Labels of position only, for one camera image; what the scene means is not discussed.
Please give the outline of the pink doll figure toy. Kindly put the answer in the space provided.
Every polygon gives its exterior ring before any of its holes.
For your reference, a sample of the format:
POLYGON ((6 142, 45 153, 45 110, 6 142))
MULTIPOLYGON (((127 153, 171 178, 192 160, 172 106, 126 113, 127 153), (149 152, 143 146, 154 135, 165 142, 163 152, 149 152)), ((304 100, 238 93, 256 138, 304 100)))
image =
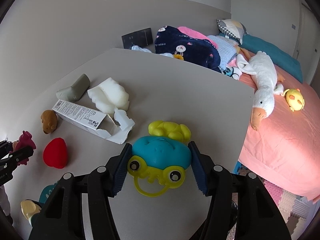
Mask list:
POLYGON ((12 143, 12 151, 10 151, 9 154, 12 154, 13 152, 25 148, 27 146, 30 146, 33 150, 36 149, 36 145, 32 140, 31 133, 28 131, 23 131, 19 139, 12 143))

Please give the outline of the brown bear plush toy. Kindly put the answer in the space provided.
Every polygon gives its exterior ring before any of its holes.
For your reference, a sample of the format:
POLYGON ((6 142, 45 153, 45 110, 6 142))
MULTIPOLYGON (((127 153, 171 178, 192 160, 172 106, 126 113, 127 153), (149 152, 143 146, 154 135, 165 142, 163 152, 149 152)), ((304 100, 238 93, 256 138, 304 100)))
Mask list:
POLYGON ((41 114, 42 129, 45 134, 50 134, 57 128, 57 116, 53 110, 45 110, 41 114))

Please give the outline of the blue green frog toy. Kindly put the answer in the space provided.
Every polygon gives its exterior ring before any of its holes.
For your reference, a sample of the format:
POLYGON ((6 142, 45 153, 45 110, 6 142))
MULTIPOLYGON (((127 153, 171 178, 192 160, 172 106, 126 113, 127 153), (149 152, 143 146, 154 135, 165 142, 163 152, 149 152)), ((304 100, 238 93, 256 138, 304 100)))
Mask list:
POLYGON ((185 171, 191 165, 187 146, 191 131, 185 124, 157 120, 148 125, 148 133, 133 144, 127 171, 134 179, 136 190, 153 198, 184 183, 185 171), (158 181, 163 188, 155 193, 146 192, 139 185, 140 179, 150 184, 158 181))

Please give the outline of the teal yellow dino mat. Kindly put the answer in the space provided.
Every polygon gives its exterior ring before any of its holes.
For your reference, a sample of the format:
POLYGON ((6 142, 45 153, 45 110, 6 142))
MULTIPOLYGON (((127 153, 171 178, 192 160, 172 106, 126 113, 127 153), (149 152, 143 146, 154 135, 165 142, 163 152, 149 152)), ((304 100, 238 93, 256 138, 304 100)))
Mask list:
POLYGON ((48 185, 42 190, 39 197, 39 203, 44 204, 47 201, 47 199, 49 198, 50 194, 53 192, 56 185, 57 183, 48 185))

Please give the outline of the colourful foam floor mat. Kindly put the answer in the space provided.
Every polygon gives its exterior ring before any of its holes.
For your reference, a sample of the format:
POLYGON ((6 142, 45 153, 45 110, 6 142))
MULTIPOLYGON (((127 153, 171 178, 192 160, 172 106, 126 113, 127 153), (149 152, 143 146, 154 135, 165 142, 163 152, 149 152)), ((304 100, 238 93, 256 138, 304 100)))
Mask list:
POLYGON ((314 219, 319 210, 319 202, 293 194, 278 185, 259 177, 278 207, 292 239, 298 239, 314 219))

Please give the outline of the red heart plush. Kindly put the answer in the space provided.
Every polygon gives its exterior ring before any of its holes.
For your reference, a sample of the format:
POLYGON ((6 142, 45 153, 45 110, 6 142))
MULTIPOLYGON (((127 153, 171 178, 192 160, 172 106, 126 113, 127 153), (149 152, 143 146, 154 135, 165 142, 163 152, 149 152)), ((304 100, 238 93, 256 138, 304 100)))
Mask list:
POLYGON ((67 145, 62 138, 53 139, 43 151, 43 161, 49 167, 63 169, 68 163, 67 145))

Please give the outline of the pink sheet bed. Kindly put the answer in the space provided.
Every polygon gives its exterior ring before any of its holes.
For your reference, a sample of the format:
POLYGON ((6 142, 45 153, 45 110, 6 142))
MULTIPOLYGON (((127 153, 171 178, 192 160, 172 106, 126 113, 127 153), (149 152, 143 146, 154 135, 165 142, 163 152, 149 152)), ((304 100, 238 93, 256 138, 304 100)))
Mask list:
POLYGON ((257 175, 293 194, 319 201, 319 97, 283 69, 284 88, 298 88, 305 100, 291 111, 285 98, 274 97, 272 114, 257 131, 248 128, 239 162, 257 175))

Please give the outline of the grey green wedge sponge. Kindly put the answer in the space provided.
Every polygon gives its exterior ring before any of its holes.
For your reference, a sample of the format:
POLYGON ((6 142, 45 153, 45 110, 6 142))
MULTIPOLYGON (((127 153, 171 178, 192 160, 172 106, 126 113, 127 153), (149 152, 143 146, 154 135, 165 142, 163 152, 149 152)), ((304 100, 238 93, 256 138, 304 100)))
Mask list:
POLYGON ((76 102, 81 99, 88 90, 91 82, 86 74, 82 74, 71 86, 56 91, 56 97, 60 100, 76 102))

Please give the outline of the white paper carton box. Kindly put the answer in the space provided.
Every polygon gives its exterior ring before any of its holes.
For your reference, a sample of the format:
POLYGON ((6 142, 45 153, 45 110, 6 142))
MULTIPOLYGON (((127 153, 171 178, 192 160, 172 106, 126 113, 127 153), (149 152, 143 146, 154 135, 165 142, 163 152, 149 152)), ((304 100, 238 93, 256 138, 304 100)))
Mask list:
POLYGON ((104 140, 123 144, 135 122, 122 109, 115 109, 114 117, 80 106, 76 103, 58 100, 52 110, 63 120, 104 140))

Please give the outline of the yellow chick plush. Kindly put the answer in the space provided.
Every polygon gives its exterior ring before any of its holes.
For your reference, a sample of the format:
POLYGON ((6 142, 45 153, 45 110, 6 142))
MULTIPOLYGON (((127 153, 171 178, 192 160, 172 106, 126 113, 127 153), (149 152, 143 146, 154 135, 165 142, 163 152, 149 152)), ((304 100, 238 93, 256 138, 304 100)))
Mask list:
POLYGON ((292 112, 301 111, 305 106, 305 100, 300 89, 286 89, 282 96, 286 99, 287 104, 292 112))

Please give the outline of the teal long pillow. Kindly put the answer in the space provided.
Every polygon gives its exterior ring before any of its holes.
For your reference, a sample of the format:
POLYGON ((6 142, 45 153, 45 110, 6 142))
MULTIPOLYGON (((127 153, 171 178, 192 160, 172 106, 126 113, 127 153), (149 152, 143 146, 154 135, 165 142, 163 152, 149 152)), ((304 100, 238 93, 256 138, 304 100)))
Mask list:
POLYGON ((261 38, 246 34, 243 36, 242 44, 239 46, 253 53, 257 53, 257 51, 264 51, 270 56, 274 64, 291 74, 300 83, 303 83, 303 74, 300 63, 274 44, 264 41, 261 38))

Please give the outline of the light blue knit blanket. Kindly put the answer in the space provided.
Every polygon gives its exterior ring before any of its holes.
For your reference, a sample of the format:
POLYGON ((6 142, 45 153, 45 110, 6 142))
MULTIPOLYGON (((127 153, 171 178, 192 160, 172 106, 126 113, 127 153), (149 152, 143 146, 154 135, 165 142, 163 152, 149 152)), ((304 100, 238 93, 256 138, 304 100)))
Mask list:
POLYGON ((236 48, 238 47, 238 42, 225 38, 224 36, 207 36, 209 40, 215 42, 216 50, 220 55, 220 65, 219 68, 223 72, 228 63, 237 55, 236 48))

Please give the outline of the navy cartoon blanket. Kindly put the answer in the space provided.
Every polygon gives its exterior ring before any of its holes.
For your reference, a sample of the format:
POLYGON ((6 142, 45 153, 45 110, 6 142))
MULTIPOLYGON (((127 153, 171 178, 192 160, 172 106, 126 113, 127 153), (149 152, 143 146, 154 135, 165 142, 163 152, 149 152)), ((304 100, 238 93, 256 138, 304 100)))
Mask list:
POLYGON ((169 53, 176 59, 221 72, 217 45, 208 39, 191 37, 166 25, 158 30, 154 44, 157 54, 169 53))

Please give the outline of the patchwork checkered pillow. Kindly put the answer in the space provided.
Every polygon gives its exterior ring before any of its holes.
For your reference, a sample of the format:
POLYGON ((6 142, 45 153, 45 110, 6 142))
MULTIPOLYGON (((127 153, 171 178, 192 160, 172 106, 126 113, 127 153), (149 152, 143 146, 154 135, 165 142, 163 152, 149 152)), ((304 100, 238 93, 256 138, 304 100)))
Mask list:
POLYGON ((243 37, 247 35, 246 27, 232 19, 217 19, 217 27, 225 36, 237 40, 240 44, 243 43, 243 37))

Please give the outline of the black wall switch panel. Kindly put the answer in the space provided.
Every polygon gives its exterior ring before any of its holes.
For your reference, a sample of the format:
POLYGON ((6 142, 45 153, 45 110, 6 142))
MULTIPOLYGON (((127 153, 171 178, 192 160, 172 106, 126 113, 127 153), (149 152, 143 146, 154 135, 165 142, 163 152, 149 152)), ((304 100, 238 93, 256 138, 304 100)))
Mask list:
POLYGON ((134 31, 121 37, 124 49, 131 49, 133 46, 141 48, 153 44, 151 28, 134 31))

